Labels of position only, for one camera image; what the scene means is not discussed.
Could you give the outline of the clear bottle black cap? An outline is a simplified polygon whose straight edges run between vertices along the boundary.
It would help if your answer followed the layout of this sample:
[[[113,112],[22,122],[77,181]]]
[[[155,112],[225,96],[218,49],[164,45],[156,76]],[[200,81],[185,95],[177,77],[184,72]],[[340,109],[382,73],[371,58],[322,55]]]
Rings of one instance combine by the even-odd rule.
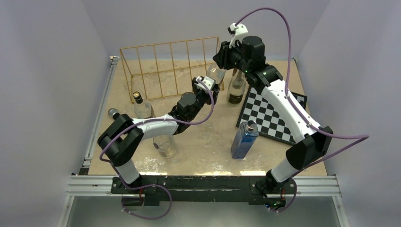
[[[221,69],[216,63],[211,64],[207,71],[206,76],[215,80],[215,83],[221,86],[226,74],[225,69]]]

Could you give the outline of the clear bottle dark label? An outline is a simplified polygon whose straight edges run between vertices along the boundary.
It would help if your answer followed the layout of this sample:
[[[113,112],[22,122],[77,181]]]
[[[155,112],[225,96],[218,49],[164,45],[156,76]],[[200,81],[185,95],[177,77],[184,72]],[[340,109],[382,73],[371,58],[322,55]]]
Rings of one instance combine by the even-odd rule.
[[[227,102],[230,105],[240,104],[246,87],[245,75],[238,69],[233,69],[232,78],[227,91]]]

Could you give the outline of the tall blue gradient bottle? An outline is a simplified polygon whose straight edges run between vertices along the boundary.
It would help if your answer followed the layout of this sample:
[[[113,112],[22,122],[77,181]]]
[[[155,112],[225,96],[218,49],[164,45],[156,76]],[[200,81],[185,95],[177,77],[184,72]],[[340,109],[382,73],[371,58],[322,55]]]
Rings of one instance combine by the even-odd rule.
[[[231,145],[233,159],[243,159],[259,136],[257,123],[254,120],[242,122]]]

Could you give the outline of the clear bottle gold white label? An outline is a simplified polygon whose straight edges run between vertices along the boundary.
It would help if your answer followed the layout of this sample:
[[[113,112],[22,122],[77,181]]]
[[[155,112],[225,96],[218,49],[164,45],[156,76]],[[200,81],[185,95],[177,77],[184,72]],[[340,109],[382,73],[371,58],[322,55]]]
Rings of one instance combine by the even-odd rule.
[[[176,153],[176,144],[172,135],[154,137],[153,145],[163,158],[171,158]]]

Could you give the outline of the clear bottle black gold label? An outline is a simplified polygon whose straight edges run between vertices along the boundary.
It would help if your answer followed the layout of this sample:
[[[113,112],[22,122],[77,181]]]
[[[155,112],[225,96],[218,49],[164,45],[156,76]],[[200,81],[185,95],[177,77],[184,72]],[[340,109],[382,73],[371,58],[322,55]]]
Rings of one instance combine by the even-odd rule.
[[[139,119],[154,118],[155,113],[151,103],[143,99],[140,92],[136,91],[133,93],[134,113]]]

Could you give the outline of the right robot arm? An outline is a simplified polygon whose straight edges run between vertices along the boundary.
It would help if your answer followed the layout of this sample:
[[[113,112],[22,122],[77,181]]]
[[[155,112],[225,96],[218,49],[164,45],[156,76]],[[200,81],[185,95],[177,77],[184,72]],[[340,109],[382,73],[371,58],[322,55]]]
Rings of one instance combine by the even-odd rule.
[[[213,60],[221,69],[243,72],[249,86],[274,107],[292,133],[295,145],[266,173],[265,179],[256,184],[261,192],[270,193],[278,192],[291,177],[327,153],[331,138],[325,133],[332,130],[329,126],[321,127],[299,105],[280,72],[266,63],[264,50],[260,37],[246,36],[241,44],[235,42],[233,47],[228,41],[222,42]]]

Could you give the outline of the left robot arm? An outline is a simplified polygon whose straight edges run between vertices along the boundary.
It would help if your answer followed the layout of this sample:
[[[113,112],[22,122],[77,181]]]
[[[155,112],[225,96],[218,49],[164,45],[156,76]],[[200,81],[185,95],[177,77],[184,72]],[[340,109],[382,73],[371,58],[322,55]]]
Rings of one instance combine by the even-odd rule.
[[[118,112],[114,121],[99,136],[97,143],[102,149],[100,160],[110,163],[122,178],[123,188],[128,193],[140,190],[140,173],[132,157],[143,140],[158,136],[174,136],[184,132],[194,121],[204,105],[214,106],[219,94],[219,85],[210,77],[192,79],[192,91],[181,95],[172,110],[160,117],[137,119]]]

